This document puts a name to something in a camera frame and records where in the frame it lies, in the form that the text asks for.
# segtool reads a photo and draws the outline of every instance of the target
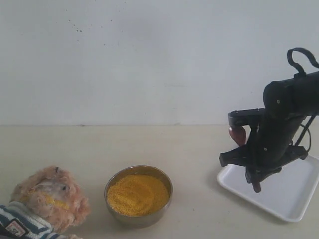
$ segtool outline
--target table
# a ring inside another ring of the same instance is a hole
[[[319,125],[311,154],[319,156]],[[302,142],[308,146],[308,136]],[[48,165],[70,170],[90,199],[86,222],[67,231],[84,239],[300,239],[319,234],[319,191],[304,219],[284,223],[221,188],[219,153],[236,147],[226,125],[0,127],[0,203],[14,186]],[[152,227],[124,229],[108,213],[107,181],[119,170],[146,164],[173,182],[173,199]]]

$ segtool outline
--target teddy bear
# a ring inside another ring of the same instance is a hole
[[[71,173],[49,166],[17,184],[9,204],[0,205],[0,239],[80,239],[62,233],[90,213]]]

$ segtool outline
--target stainless steel bowl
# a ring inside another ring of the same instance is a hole
[[[111,206],[108,203],[108,199],[107,199],[107,193],[108,193],[109,188],[112,185],[116,184],[120,179],[122,179],[128,175],[136,175],[136,174],[153,176],[153,177],[161,180],[164,183],[164,185],[168,191],[168,194],[169,194],[169,200],[166,203],[166,205],[164,207],[162,207],[162,209],[160,209],[159,211],[157,211],[153,214],[147,215],[147,216],[131,217],[131,216],[126,216],[126,215],[120,214],[111,208]],[[173,186],[172,186],[171,180],[164,172],[162,172],[161,170],[159,170],[158,168],[155,168],[155,167],[138,165],[138,166],[133,166],[133,167],[123,169],[120,172],[118,172],[117,174],[115,174],[109,180],[109,182],[107,183],[107,185],[105,187],[104,198],[105,198],[106,205],[107,205],[109,212],[121,224],[123,224],[127,227],[131,227],[131,228],[146,228],[146,227],[149,227],[149,226],[157,223],[163,217],[164,213],[166,212],[166,210],[170,206],[172,193],[173,193]]]

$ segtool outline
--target white tray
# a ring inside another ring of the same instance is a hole
[[[308,156],[284,166],[280,173],[261,183],[260,193],[247,183],[244,167],[227,165],[217,180],[225,189],[272,215],[286,222],[299,222],[319,181],[319,159]]]

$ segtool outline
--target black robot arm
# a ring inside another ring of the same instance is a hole
[[[315,57],[306,49],[294,48],[287,52],[288,62],[298,70],[293,78],[272,81],[264,89],[264,109],[233,111],[228,114],[230,127],[249,125],[247,143],[230,152],[221,153],[222,167],[235,164],[246,168],[247,183],[260,192],[260,183],[296,159],[306,159],[308,150],[299,146],[309,126],[319,113],[319,71],[306,74],[292,60],[292,53],[305,54],[311,64],[319,68]],[[307,125],[302,122],[310,117]],[[292,140],[304,128],[295,144]]]

